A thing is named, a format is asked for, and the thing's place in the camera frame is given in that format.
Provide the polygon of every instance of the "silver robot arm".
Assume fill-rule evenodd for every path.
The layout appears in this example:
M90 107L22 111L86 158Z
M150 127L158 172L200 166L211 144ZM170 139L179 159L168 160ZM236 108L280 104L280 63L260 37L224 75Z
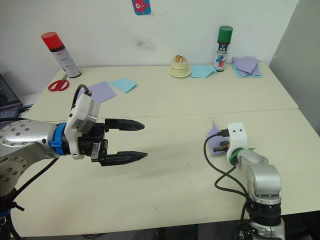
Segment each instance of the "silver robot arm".
M238 167L247 183L247 191L260 211L242 234L253 239L274 238L285 240L285 223L281 219L281 180L275 166L266 157L244 149L237 155Z
M84 87L87 90L77 99L79 90ZM99 107L99 103L92 100L88 88L80 85L67 122L54 124L22 118L0 129L0 236L11 208L23 209L12 205L17 196L15 185L32 164L71 155L74 159L88 156L101 166L113 166L135 162L148 155L137 151L107 154L105 133L110 129L138 131L145 126L133 120L112 118L96 123Z
M228 125L229 142L221 142L214 152L225 151L231 165L237 164L246 179L246 189L254 209L246 210L252 221L240 233L242 239L285 240L285 223L281 219L281 179L268 159L248 148L248 139L241 122Z

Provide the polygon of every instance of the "green ring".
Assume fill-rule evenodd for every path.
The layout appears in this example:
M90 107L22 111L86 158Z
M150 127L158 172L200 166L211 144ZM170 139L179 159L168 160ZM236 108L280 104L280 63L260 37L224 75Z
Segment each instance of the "green ring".
M234 154L232 154L230 157L229 157L229 163L231 164L231 161L232 159L234 159L234 157L236 157L242 150L245 150L244 148L241 148L240 150L236 151Z

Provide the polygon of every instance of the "scissors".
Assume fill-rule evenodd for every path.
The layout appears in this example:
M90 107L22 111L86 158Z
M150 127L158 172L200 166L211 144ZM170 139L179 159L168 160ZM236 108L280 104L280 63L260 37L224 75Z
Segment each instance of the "scissors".
M50 92L66 90L69 87L69 81L66 78L67 78L67 74L65 74L61 80L58 80L58 81L55 81L54 83L51 83L48 86L48 90Z

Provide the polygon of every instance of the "purple paper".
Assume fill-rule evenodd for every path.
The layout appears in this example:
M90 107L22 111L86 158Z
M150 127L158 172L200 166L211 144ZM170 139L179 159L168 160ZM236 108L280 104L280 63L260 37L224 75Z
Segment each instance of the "purple paper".
M104 101L117 96L117 94L106 81L99 82L95 85L89 86L88 88L92 92L92 99L97 103L103 103ZM77 98L79 98L84 92L85 90L81 89Z
M250 75L257 67L260 60L253 56L245 56L242 58L233 57L232 62L239 71L246 72L246 74L239 72L240 74Z
M211 130L209 131L209 133L207 134L206 138L216 134L220 132L219 129L217 128L215 122L213 122L213 126L211 128ZM229 137L222 137L222 136L214 136L213 138L209 139L208 141L208 146L210 148L210 153L212 156L218 156L218 155L223 155L226 154L224 151L217 151L214 152L214 148L220 147L220 142L223 141L229 141Z
M258 68L258 64L255 66L255 68L252 70L251 73L247 73L246 71L242 71L242 70L239 70L239 74L240 75L245 75L245 76L260 76L261 75L261 72L259 71L259 68Z

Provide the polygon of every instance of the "wall stain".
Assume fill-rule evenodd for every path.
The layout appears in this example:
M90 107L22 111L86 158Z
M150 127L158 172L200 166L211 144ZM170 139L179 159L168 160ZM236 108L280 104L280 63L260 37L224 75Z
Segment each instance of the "wall stain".
M135 47L139 52L153 54L157 51L155 44L148 38L139 37L134 42Z

